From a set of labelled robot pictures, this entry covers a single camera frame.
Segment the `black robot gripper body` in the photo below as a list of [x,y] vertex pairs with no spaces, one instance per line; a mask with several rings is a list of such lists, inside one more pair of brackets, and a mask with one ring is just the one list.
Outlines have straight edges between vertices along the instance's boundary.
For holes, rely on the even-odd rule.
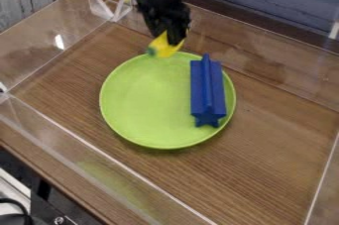
[[190,25],[190,9],[183,0],[136,0],[136,8],[143,18],[146,15],[163,16],[167,27],[171,21]]

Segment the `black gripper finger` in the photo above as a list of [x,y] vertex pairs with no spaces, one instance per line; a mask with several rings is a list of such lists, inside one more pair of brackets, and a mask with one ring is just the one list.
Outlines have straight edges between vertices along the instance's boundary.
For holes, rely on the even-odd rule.
[[144,22],[147,25],[147,28],[150,30],[150,33],[154,37],[159,37],[162,33],[166,31],[166,21],[163,16],[144,16]]
[[188,24],[186,22],[168,23],[167,40],[171,46],[178,46],[187,37]]

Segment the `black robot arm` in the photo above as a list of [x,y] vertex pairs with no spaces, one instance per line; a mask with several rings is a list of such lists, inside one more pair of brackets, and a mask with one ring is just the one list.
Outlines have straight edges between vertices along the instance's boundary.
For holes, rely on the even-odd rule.
[[187,37],[191,10],[183,0],[135,0],[154,37],[167,33],[167,42],[178,46]]

